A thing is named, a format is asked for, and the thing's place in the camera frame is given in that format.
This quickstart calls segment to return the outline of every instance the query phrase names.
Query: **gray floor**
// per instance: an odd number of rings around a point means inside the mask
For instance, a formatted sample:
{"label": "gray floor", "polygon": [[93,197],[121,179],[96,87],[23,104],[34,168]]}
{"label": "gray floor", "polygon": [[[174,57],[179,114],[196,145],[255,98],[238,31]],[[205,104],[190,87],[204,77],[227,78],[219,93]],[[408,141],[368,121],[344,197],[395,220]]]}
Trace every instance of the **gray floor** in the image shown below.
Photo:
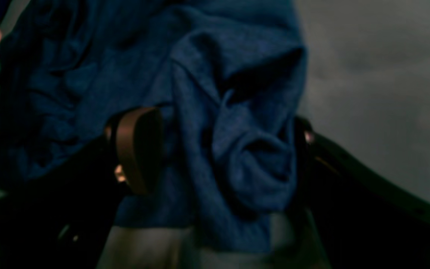
{"label": "gray floor", "polygon": [[297,0],[310,51],[302,113],[430,201],[430,0]]}

